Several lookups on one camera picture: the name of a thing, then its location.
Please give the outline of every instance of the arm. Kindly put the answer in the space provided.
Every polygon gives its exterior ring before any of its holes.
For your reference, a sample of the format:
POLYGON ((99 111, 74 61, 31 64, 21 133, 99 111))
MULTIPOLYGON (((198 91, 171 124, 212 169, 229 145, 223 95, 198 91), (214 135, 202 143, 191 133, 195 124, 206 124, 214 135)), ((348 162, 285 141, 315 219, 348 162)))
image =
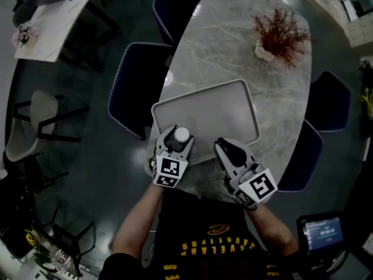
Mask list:
POLYGON ((290 229, 264 204, 257 204, 255 211, 246 211, 254 223, 264 245, 269 251, 288 256, 298 251, 298 243, 290 229))
POLYGON ((164 188, 151 184, 131 209, 115 235, 112 253, 125 253, 141 260, 142 247, 152 226, 164 188))

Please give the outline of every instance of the black t-shirt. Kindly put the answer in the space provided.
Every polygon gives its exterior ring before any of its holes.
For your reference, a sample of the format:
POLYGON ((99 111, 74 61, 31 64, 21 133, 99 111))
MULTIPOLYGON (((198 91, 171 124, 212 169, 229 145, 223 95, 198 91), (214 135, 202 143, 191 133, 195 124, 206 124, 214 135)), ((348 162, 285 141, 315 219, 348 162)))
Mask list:
POLYGON ((166 190, 149 267, 127 254, 109 257, 107 279, 292 279, 282 256, 263 250, 242 208, 166 190))

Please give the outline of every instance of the beige chair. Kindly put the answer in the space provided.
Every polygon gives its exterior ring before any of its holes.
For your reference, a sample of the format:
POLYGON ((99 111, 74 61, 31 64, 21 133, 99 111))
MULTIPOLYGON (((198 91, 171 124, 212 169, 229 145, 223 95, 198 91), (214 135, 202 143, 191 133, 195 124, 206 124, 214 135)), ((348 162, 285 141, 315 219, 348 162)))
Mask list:
POLYGON ((12 132, 6 144, 6 157, 11 162, 20 161, 35 153, 42 152, 48 141, 80 142, 80 138, 60 136, 54 134, 55 123, 71 116, 84 113, 89 107, 80 108, 68 113, 58 114, 58 99, 62 96, 52 96, 43 90, 36 90, 30 101, 24 101, 15 105, 12 132), (21 115, 18 109, 30 106, 30 116, 21 115), (36 139, 30 146, 23 133, 23 122, 30 121, 31 126, 37 133, 36 139))

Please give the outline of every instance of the oval table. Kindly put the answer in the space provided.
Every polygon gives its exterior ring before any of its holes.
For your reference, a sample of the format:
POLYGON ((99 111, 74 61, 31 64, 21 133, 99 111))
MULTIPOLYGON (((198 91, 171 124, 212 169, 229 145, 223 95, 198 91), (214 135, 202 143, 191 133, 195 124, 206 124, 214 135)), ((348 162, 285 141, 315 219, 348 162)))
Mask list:
MULTIPOLYGON (((304 44, 305 54, 293 69, 254 56, 258 35, 253 16, 272 15, 275 7, 291 10, 279 0, 201 0, 171 63, 173 83, 163 87, 160 100, 233 79, 245 80, 261 130, 261 139, 250 147, 278 184, 293 154, 307 107, 311 43, 304 44)), ((309 30, 303 17, 297 14, 297 19, 300 27, 309 30)), ((153 156, 157 136, 153 125, 147 158, 153 156)), ((232 202, 223 177, 214 158, 189 166, 177 188, 232 202)))

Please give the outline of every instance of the white bottle cap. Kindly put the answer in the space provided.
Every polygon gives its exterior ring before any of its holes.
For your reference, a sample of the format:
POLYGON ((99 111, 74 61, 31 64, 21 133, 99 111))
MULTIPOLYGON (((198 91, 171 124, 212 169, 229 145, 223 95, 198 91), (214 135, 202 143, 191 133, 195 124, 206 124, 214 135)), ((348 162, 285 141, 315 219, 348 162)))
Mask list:
POLYGON ((185 127, 179 127, 175 131, 175 140, 180 143, 185 143, 188 141, 191 134, 189 133, 189 130, 185 127))

